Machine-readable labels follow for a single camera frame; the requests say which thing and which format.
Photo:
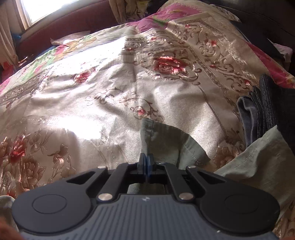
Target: window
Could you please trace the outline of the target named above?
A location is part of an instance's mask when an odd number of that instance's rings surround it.
[[[21,0],[28,26],[78,0]]]

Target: white logo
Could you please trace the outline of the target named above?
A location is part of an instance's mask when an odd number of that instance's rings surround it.
[[[145,197],[145,198],[142,198],[142,200],[145,201],[145,202],[147,202],[147,201],[150,200],[150,198],[149,197]]]

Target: bed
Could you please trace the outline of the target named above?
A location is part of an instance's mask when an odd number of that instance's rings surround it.
[[[242,21],[247,14],[273,21],[247,13],[245,1],[211,3]],[[232,161],[246,149],[237,99],[264,73],[285,88],[295,88],[295,78],[230,20],[204,2],[169,0],[140,21],[60,45],[7,79],[0,85],[0,194],[17,197],[99,165],[138,161],[143,118],[190,134],[211,159],[200,165],[207,170]],[[267,37],[292,47],[284,37],[292,29],[282,26]],[[286,216],[280,237],[294,232]]]

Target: curtain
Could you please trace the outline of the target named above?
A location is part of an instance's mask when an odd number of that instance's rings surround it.
[[[0,64],[4,70],[16,66],[18,57],[10,33],[6,4],[0,6]]]

